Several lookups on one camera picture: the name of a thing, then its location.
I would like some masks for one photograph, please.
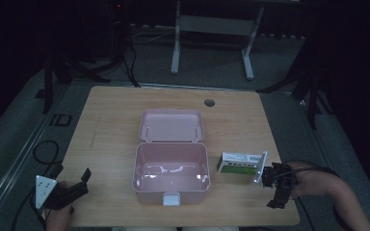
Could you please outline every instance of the forearm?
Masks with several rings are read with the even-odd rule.
[[[351,187],[341,179],[331,185],[330,196],[343,221],[353,230],[370,230],[370,222]]]

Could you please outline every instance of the wooden table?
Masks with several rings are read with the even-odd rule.
[[[213,99],[214,107],[204,105]],[[141,204],[132,188],[143,111],[149,108],[200,110],[208,149],[211,187],[197,205]],[[255,92],[94,87],[74,132],[59,179],[80,182],[92,171],[89,193],[73,203],[72,226],[256,226],[294,225],[294,202],[284,210],[266,207],[276,189],[253,184],[240,174],[219,173],[224,151],[269,152],[266,166],[280,162],[260,97]]]

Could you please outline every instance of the pink plastic box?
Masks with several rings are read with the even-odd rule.
[[[143,114],[133,188],[141,203],[200,203],[210,187],[201,114],[148,109]]]

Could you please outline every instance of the human hand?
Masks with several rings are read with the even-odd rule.
[[[66,181],[59,183],[61,188],[67,188]],[[46,231],[66,231],[69,227],[73,207],[71,203],[60,210],[45,210]]]
[[[300,163],[288,164],[292,169],[308,167]],[[331,173],[320,170],[306,170],[296,173],[298,185],[290,193],[290,199],[303,195],[332,195],[334,187],[342,184],[342,180]]]

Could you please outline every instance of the small carton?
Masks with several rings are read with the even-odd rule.
[[[267,151],[263,154],[223,152],[217,164],[217,170],[224,173],[254,175],[253,181],[258,183],[266,158]]]

